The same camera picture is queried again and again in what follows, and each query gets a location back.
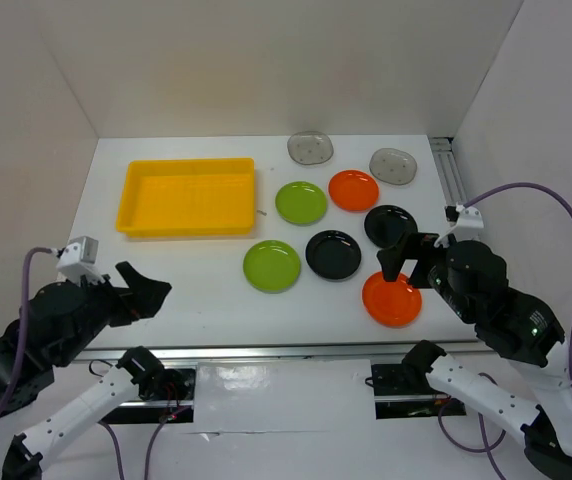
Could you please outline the orange plate front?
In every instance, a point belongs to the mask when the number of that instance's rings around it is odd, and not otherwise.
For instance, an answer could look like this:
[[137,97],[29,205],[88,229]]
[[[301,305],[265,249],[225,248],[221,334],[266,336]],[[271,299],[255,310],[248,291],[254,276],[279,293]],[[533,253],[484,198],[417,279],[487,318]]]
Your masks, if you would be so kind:
[[372,274],[362,287],[362,304],[380,325],[403,328],[411,324],[422,309],[422,296],[408,283],[408,277],[400,273],[393,282],[384,280],[383,274]]

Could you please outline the orange plate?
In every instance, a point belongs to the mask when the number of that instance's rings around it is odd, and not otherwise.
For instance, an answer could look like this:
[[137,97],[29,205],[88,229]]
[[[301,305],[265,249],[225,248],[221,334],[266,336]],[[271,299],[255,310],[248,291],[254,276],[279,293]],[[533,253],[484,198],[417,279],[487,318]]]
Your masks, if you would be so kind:
[[371,209],[379,199],[377,182],[359,170],[343,170],[328,183],[331,200],[342,210],[362,212]]
[[372,274],[362,287],[362,304],[380,325],[403,328],[411,324],[422,309],[422,296],[408,283],[408,277],[400,273],[393,282],[384,280],[383,274]]

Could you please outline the black plate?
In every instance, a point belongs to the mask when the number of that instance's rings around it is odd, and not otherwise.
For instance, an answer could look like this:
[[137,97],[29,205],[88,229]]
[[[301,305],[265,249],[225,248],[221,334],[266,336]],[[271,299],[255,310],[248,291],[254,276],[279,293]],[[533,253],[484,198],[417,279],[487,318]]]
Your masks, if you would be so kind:
[[398,242],[403,233],[417,233],[414,217],[395,205],[380,205],[371,209],[364,219],[364,230],[371,242],[380,249]]
[[310,238],[305,258],[317,276],[329,281],[343,281],[357,272],[362,253],[357,241],[347,233],[324,230]]

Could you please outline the green plate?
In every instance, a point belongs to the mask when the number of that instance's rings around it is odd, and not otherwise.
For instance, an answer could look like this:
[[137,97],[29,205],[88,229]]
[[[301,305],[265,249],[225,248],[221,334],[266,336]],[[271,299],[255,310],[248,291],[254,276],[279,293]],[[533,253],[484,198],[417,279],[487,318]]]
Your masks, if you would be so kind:
[[275,207],[285,221],[294,225],[311,225],[325,216],[328,203],[325,193],[317,185],[294,181],[279,189]]
[[242,270],[247,282],[257,290],[281,293],[298,280],[301,260],[289,244],[279,240],[264,240],[246,252]]

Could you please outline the green plate front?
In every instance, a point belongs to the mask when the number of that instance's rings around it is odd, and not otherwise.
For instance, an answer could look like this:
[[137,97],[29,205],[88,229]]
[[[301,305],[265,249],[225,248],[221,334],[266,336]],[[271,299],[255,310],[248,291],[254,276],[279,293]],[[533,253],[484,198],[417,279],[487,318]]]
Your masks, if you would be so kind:
[[289,244],[279,240],[264,240],[246,252],[242,270],[247,282],[257,290],[281,293],[298,280],[301,260]]

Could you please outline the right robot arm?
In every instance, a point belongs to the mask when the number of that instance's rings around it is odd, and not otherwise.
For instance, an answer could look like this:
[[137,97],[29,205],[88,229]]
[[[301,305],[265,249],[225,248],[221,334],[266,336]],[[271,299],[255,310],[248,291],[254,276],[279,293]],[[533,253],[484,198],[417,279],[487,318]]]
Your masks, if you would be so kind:
[[510,287],[505,260],[475,240],[444,247],[427,233],[405,233],[378,252],[383,278],[399,277],[408,260],[416,265],[409,284],[431,289],[488,348],[528,385],[527,400],[468,371],[428,340],[403,358],[407,388],[445,393],[506,431],[527,460],[550,479],[572,479],[572,372],[570,338],[552,309]]

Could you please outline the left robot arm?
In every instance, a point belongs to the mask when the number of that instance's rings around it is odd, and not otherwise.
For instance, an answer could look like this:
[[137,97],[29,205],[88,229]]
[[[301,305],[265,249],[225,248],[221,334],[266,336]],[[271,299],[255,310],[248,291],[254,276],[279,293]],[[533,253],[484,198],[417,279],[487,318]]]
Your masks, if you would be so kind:
[[20,415],[106,327],[129,326],[154,317],[171,291],[129,263],[108,276],[50,283],[24,295],[19,317],[0,336],[0,479],[37,479],[77,436],[120,403],[147,400],[162,390],[162,362],[143,346],[128,349],[89,390],[60,408],[33,431],[20,429]]

